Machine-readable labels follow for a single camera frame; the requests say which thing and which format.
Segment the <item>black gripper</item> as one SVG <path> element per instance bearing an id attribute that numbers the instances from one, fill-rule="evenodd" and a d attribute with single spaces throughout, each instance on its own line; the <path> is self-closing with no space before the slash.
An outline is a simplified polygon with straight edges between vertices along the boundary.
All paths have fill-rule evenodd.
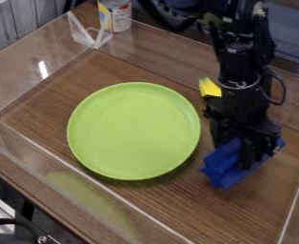
<path id="1" fill-rule="evenodd" d="M 237 168 L 244 171 L 280 148 L 280 128 L 267 110 L 271 104 L 279 106 L 283 101 L 273 101 L 269 95 L 269 86 L 256 86 L 248 90 L 221 89 L 220 97 L 204 96 L 213 147 L 219 148 L 235 137 L 241 139 Z"/>

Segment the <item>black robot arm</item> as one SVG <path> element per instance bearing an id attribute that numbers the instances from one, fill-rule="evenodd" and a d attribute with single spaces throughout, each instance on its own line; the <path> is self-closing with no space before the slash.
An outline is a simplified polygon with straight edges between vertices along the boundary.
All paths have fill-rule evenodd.
<path id="1" fill-rule="evenodd" d="M 139 0 L 156 22 L 169 31 L 193 25 L 208 31 L 220 65 L 220 95 L 204 97 L 213 146 L 239 139 L 235 166 L 248 170 L 279 149 L 280 128 L 268 117 L 268 108 L 284 104 L 271 98 L 269 69 L 276 43 L 269 30 L 265 0 Z"/>

